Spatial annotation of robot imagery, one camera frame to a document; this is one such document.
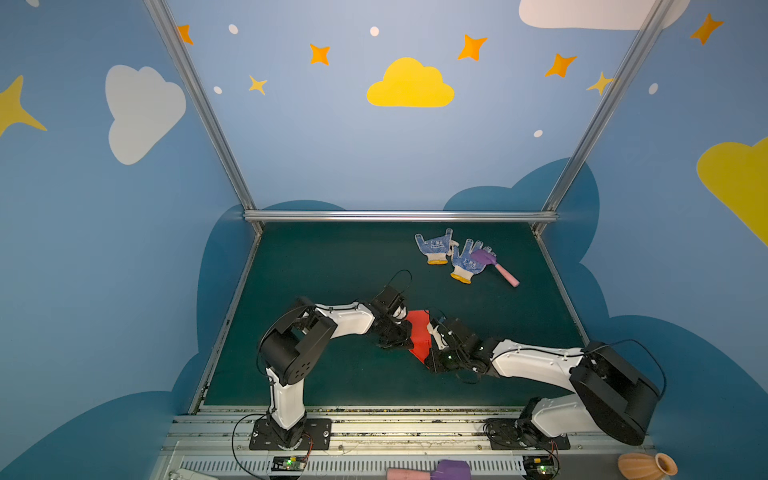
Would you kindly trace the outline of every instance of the blue work glove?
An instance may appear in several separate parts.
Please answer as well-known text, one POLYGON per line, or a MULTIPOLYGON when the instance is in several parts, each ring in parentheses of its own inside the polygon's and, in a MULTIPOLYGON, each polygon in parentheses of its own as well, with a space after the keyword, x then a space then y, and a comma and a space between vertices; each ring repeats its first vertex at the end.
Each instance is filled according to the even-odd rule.
MULTIPOLYGON (((480 250, 481 248, 482 242, 480 240, 475 242, 473 246, 472 240, 467 239, 467 241, 464 243, 464 251, 462 251, 462 255, 459 256, 457 254, 451 258, 453 262, 453 273, 451 273, 451 276, 457 279, 459 282, 472 283, 472 275, 476 275, 482 272, 482 269, 485 268, 485 265, 475 262, 472 257, 470 257, 470 255, 472 252, 480 250)), ((491 247, 483 248, 483 250, 495 255, 495 253, 491 252, 491 247)))
POLYGON ((427 263, 430 265, 445 265, 448 263, 446 255, 453 255, 453 247, 458 247, 458 242, 453 240, 453 229, 446 228, 445 235, 424 241, 420 233, 415 235, 416 245, 419 250, 427 256, 427 263))

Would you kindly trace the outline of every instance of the toy shovel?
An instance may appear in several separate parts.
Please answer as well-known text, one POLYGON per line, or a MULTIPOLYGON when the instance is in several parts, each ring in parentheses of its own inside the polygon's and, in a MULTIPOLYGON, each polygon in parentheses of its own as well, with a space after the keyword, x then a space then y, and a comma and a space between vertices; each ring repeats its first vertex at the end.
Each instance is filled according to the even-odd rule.
POLYGON ((496 270, 509 282, 512 286, 520 285, 520 282, 518 282, 518 279, 514 278, 511 273, 509 273, 503 266, 498 264, 498 261, 496 260, 496 255, 493 253, 486 252, 483 249, 475 250, 470 255, 472 259, 477 263, 482 263, 483 265, 493 265, 496 267, 496 270))

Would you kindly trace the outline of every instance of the red cloth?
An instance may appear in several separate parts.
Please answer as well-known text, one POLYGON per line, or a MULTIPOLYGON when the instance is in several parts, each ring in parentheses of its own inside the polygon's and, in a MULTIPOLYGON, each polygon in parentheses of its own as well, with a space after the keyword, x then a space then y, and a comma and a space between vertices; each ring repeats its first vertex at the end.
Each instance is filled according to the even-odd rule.
POLYGON ((411 328, 411 340, 413 341, 411 353, 424 363, 424 359, 429 355, 429 348, 432 346, 432 334, 427 330, 429 312, 425 310, 408 312, 406 320, 413 325, 411 328))

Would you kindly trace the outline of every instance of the purple shovel blade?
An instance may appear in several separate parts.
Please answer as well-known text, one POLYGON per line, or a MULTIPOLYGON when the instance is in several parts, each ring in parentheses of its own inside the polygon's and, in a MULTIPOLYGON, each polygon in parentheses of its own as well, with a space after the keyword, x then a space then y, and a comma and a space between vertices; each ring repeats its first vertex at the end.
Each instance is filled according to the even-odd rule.
POLYGON ((432 480, 470 480, 469 464, 459 460, 441 460, 432 472, 432 480))
POLYGON ((475 262, 482 263, 483 265, 495 265, 497 263, 496 255, 486 252, 483 249, 475 250, 470 253, 469 256, 472 257, 475 262))

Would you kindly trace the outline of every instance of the green table surface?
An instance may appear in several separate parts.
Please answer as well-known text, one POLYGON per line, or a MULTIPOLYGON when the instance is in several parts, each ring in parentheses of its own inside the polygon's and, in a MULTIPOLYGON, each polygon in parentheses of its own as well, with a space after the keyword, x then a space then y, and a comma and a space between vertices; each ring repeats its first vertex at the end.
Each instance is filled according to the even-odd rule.
MULTIPOLYGON (((413 281, 409 310, 441 309, 481 338, 539 346, 583 346, 578 329, 526 223, 455 223, 453 238, 482 240, 521 284, 513 288, 492 266, 467 285, 453 266, 428 265, 413 239, 443 235, 443 223, 269 223, 205 398, 208 406, 268 405, 257 371, 258 342, 298 296, 326 305, 370 300, 400 269, 413 281)), ((408 283, 401 273, 393 286, 408 283)), ((523 406, 532 396, 567 392, 529 379, 482 377, 463 383, 430 373, 408 350, 382 350, 375 338, 349 335, 328 345, 306 377, 308 406, 523 406)))

